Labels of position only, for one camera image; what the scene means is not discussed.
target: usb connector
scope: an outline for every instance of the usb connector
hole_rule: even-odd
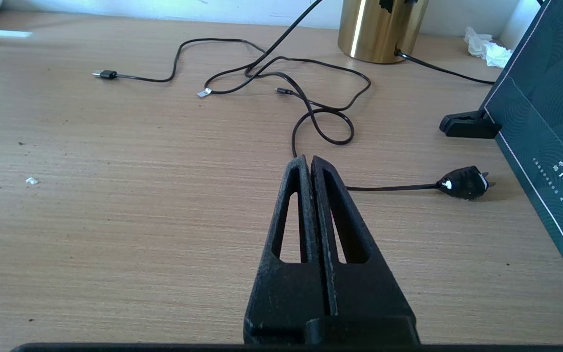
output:
[[[96,78],[103,78],[104,80],[114,80],[116,78],[116,71],[110,71],[109,69],[101,69],[92,73]]]

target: tissue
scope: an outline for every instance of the tissue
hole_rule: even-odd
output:
[[[471,27],[466,27],[464,41],[469,45],[469,53],[483,58],[488,66],[504,68],[512,56],[512,51],[491,40],[490,34],[477,34]]]

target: wooden desk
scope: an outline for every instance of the wooden desk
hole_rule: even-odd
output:
[[[184,40],[268,46],[284,28],[4,12],[0,29],[34,32],[0,40],[0,351],[30,341],[240,343],[304,107],[273,93],[285,87],[275,78],[197,98],[206,78],[255,58],[241,44],[189,48],[168,84],[91,73],[161,78]],[[329,145],[306,124],[300,152],[332,162],[349,185],[433,182],[465,165],[498,183],[476,202],[433,191],[353,194],[422,340],[563,343],[563,260],[512,170],[493,140],[438,131],[442,116],[475,110],[489,87],[412,63],[354,61],[336,38],[299,28],[279,48],[373,80],[350,112],[353,143]],[[415,54],[498,76],[467,56],[461,38],[421,37]],[[331,105],[363,83],[313,65],[276,68]],[[337,119],[319,120],[346,136]],[[40,183],[25,184],[30,176]],[[296,219],[289,227],[297,233]]]

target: black clamp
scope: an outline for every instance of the black clamp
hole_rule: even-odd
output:
[[[502,127],[485,110],[448,114],[440,122],[440,131],[447,137],[494,138]]]
[[[280,260],[288,202],[299,200],[301,263]],[[335,232],[344,252],[341,263]],[[315,156],[286,167],[244,315],[244,342],[416,345],[416,318],[342,179]]]

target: gold container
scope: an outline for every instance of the gold container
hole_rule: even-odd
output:
[[[411,54],[429,0],[345,0],[338,46],[364,62],[396,63]]]

